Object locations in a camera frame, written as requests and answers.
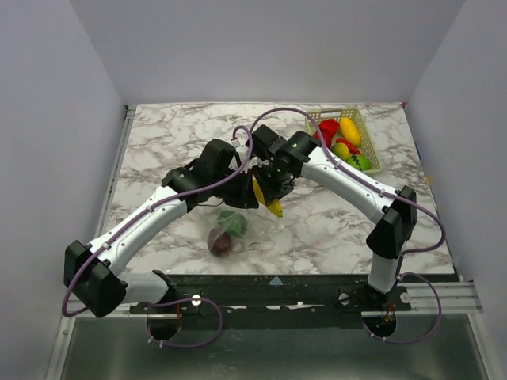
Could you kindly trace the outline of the green bell pepper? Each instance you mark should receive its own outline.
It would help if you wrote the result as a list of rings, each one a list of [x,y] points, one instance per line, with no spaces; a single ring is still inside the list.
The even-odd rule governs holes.
[[[235,211],[221,211],[217,218],[217,223],[222,230],[225,230],[229,235],[242,238],[247,231],[247,219]]]

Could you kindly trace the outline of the yellow banana bunch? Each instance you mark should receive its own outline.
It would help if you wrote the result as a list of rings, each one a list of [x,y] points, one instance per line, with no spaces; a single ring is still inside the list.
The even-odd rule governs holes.
[[[259,177],[252,175],[253,193],[257,202],[262,204],[277,218],[283,217],[283,208],[279,198],[274,198],[273,194],[277,194],[275,189],[276,182],[268,177]]]

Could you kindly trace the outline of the clear zip top bag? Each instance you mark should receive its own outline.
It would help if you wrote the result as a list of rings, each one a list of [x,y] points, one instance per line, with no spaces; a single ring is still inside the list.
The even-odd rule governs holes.
[[[224,202],[202,205],[196,211],[196,226],[215,257],[238,253],[276,236],[283,229],[279,200],[258,209],[234,209]]]

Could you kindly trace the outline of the dark maroon fruit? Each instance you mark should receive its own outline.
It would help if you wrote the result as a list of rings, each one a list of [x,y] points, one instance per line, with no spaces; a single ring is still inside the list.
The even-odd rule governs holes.
[[[232,250],[232,238],[221,228],[210,230],[207,237],[208,251],[215,257],[228,255]]]

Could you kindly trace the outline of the yellow green lemon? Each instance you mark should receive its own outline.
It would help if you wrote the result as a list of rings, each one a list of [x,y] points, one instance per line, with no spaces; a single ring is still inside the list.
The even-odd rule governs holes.
[[[348,160],[351,155],[348,146],[342,142],[333,144],[330,150],[342,161]]]

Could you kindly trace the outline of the small green watermelon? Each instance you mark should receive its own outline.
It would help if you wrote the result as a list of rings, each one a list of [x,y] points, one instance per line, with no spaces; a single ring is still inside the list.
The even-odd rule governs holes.
[[[363,154],[352,154],[346,161],[352,167],[365,172],[372,168],[369,159]]]

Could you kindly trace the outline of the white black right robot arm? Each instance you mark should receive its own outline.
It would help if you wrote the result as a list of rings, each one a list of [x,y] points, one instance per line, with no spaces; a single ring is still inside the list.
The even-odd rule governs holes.
[[[281,200],[302,177],[327,188],[361,211],[375,228],[366,243],[372,251],[366,304],[382,310],[393,301],[401,268],[401,252],[417,223],[415,191],[405,186],[398,191],[377,183],[368,175],[326,154],[321,143],[298,131],[285,139],[265,125],[253,132],[253,156],[265,164],[253,167],[253,175],[264,200]]]

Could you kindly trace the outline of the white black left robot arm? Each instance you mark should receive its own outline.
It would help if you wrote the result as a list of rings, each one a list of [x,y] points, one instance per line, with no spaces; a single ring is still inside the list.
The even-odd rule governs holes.
[[[105,317],[129,302],[147,302],[159,313],[170,311],[176,295],[165,275],[149,272],[123,279],[121,274],[161,230],[213,196],[237,208],[258,206],[251,177],[244,171],[253,143],[248,142],[246,152],[240,154],[237,142],[208,142],[198,158],[170,170],[148,199],[117,226],[87,244],[70,243],[64,253],[64,298],[74,295],[95,317]]]

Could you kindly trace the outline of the red bell pepper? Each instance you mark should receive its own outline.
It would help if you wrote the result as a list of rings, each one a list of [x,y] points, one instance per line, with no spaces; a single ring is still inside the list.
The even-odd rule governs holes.
[[[327,119],[318,125],[324,139],[332,139],[339,131],[340,124],[335,119]]]

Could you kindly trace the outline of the red chili pepper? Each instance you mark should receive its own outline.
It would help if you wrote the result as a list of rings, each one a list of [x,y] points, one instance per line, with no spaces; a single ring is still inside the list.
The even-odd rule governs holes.
[[[348,142],[345,139],[337,139],[336,143],[342,143],[346,145],[348,147],[350,154],[361,154],[360,150],[356,146],[354,146],[352,143]]]

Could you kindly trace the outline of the yellow mango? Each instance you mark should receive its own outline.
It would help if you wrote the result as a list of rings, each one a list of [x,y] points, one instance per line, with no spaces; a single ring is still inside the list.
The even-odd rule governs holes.
[[[362,143],[361,135],[356,124],[348,117],[342,117],[339,121],[341,134],[347,142],[355,147],[359,147]]]

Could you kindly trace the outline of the pale green perforated basket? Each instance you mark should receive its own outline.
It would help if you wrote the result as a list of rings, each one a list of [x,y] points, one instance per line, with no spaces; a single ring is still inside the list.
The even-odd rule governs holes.
[[[374,174],[379,173],[382,169],[380,160],[377,156],[375,147],[373,145],[372,139],[369,135],[368,129],[366,128],[363,116],[360,113],[360,110],[355,107],[345,107],[345,108],[320,108],[320,109],[311,109],[308,110],[307,113],[311,115],[317,124],[320,124],[321,121],[327,119],[335,119],[336,121],[340,121],[342,117],[350,118],[359,129],[362,143],[359,147],[357,147],[361,154],[366,156],[372,164],[372,168],[368,171],[365,171],[366,174]],[[332,139],[324,139],[326,147],[329,149],[333,144],[336,143],[337,139],[345,139],[341,134],[341,128],[339,128],[338,133]]]

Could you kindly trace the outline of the black mounting rail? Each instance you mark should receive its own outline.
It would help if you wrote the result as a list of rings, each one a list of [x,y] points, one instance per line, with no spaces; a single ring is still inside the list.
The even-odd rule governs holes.
[[[367,286],[365,275],[172,275],[170,301],[181,306],[131,307],[157,327],[184,330],[359,329],[364,316],[409,311],[407,289],[387,295]]]

